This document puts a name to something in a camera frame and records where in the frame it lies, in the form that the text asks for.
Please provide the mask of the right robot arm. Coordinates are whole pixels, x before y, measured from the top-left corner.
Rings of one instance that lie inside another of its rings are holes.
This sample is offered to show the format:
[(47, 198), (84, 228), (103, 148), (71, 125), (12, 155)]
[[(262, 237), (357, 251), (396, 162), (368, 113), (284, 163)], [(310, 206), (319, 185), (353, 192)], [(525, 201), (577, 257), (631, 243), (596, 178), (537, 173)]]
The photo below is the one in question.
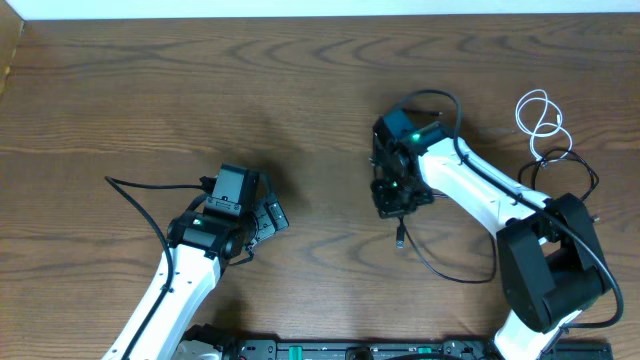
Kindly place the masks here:
[(493, 344), (504, 359), (539, 359), (561, 332), (611, 288), (583, 201), (552, 199), (478, 157), (439, 122), (417, 128), (404, 110), (373, 126), (371, 191), (382, 218), (401, 219), (442, 192), (497, 245), (511, 311)]

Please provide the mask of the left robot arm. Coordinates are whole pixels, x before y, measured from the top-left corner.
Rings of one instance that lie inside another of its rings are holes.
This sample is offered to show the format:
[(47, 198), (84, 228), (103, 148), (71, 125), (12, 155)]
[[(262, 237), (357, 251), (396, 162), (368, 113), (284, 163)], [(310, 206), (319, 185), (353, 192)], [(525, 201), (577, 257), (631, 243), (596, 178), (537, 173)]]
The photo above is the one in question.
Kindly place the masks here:
[(107, 359), (237, 359), (240, 349), (191, 320), (229, 267), (248, 263), (255, 247), (288, 228), (270, 177), (224, 164), (203, 176), (197, 196), (162, 231), (136, 201), (131, 205), (158, 236), (163, 252), (144, 296), (105, 353)]

